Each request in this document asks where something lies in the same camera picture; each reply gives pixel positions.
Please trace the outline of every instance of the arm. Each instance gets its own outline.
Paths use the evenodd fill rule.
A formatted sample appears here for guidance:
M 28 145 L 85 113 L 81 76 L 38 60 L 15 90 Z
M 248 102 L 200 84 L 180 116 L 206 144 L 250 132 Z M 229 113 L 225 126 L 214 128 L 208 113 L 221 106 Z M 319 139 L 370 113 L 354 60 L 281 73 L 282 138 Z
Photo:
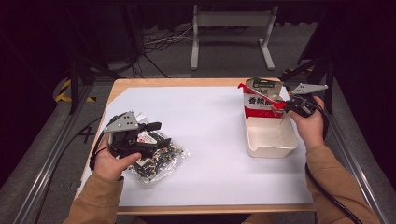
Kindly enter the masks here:
M 107 147 L 108 135 L 105 134 L 99 149 Z M 141 155 L 135 153 L 117 160 L 107 149 L 100 151 L 96 156 L 94 171 L 87 179 L 81 193 L 73 201 L 69 217 L 64 221 L 64 224 L 114 224 L 123 186 L 121 173 L 140 158 Z
M 323 102 L 316 98 L 321 107 Z M 349 209 L 362 223 L 380 223 L 373 209 L 361 196 L 357 181 L 325 146 L 322 137 L 323 119 L 316 111 L 305 119 L 294 112 L 290 116 L 297 123 L 297 130 L 306 146 L 306 163 L 313 177 L 335 199 Z M 312 193 L 314 206 L 318 213 L 318 223 L 353 223 L 347 215 L 337 208 L 311 182 L 306 179 Z

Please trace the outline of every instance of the snack bag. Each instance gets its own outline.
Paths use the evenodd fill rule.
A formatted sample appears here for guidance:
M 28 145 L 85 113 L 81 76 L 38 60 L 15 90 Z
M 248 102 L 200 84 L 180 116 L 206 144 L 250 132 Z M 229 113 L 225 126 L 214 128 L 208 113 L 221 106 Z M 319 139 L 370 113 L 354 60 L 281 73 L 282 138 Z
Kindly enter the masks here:
M 273 100 L 283 100 L 279 95 L 283 82 L 277 78 L 254 77 L 246 81 L 246 85 L 251 89 L 262 93 Z M 284 111 L 276 110 L 270 102 L 267 102 L 257 94 L 249 94 L 244 91 L 244 107 L 246 119 L 256 118 L 281 118 Z

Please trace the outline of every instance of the person's right hand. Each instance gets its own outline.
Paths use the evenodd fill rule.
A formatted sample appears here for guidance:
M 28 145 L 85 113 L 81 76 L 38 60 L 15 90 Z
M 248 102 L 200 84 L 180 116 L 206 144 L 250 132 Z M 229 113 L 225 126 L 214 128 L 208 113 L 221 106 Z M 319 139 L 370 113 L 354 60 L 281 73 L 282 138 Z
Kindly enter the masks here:
M 323 101 L 317 96 L 314 96 L 314 98 L 324 109 Z M 323 117 L 318 110 L 315 110 L 314 114 L 308 118 L 303 118 L 294 111 L 290 111 L 288 114 L 296 122 L 297 131 L 305 142 L 305 147 L 307 150 L 312 147 L 324 145 Z

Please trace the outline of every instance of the metal bar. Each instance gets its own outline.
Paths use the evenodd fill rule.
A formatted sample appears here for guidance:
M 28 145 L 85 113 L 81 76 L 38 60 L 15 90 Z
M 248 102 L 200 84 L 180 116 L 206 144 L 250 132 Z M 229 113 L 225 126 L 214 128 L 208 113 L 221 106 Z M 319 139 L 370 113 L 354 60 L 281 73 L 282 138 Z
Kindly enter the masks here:
M 370 187 L 370 184 L 367 181 L 367 178 L 364 175 L 361 167 L 359 166 L 358 161 L 356 160 L 353 153 L 350 152 L 350 150 L 346 144 L 346 140 L 344 139 L 344 137 L 341 133 L 341 129 L 338 126 L 336 119 L 334 118 L 333 115 L 328 115 L 328 118 L 329 118 L 329 122 L 330 122 L 329 128 L 330 128 L 330 130 L 332 130 L 332 133 L 335 136 L 336 143 L 338 144 L 338 146 L 340 148 L 339 152 L 341 153 L 341 157 L 344 161 L 345 167 L 358 181 L 358 184 L 361 188 L 361 193 L 362 193 L 364 199 L 376 212 L 379 219 L 381 220 L 381 223 L 388 224 L 389 221 L 388 221 L 387 217 L 385 216 L 385 214 L 382 212 L 381 208 L 379 207 L 379 204 L 373 194 L 373 190 Z
M 91 89 L 92 86 L 84 86 L 82 88 L 80 102 L 85 102 L 85 99 L 89 96 Z M 56 168 L 56 161 L 60 158 L 62 154 L 68 134 L 74 122 L 76 121 L 76 118 L 78 117 L 81 108 L 82 105 L 79 105 L 76 108 L 75 113 L 69 115 L 69 117 L 65 121 L 61 133 L 59 134 L 59 137 L 57 138 L 51 152 L 49 153 L 46 162 L 44 163 L 37 177 L 35 178 L 35 183 L 33 184 L 28 196 L 26 197 L 19 213 L 14 219 L 14 224 L 28 223 L 30 216 L 35 211 L 35 207 L 40 200 L 46 186 L 49 183 L 50 176 Z

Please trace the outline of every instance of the hand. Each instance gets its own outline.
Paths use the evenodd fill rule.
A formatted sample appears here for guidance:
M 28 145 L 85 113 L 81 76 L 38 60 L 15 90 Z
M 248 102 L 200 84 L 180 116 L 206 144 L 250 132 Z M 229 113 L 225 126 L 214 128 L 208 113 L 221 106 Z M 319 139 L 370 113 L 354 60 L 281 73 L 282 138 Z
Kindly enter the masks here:
M 134 153 L 125 158 L 117 160 L 113 155 L 108 151 L 108 133 L 106 133 L 102 142 L 100 143 L 98 150 L 104 148 L 104 150 L 100 151 L 96 155 L 95 167 L 94 171 L 101 177 L 110 179 L 110 180 L 119 180 L 121 177 L 121 173 L 128 166 L 134 164 L 142 155 L 140 153 Z
M 323 101 L 314 96 L 315 101 L 324 109 Z M 290 111 L 289 115 L 297 124 L 297 131 L 305 142 L 306 149 L 324 145 L 323 140 L 323 117 L 318 110 L 315 110 L 308 118 L 303 118 L 294 111 Z

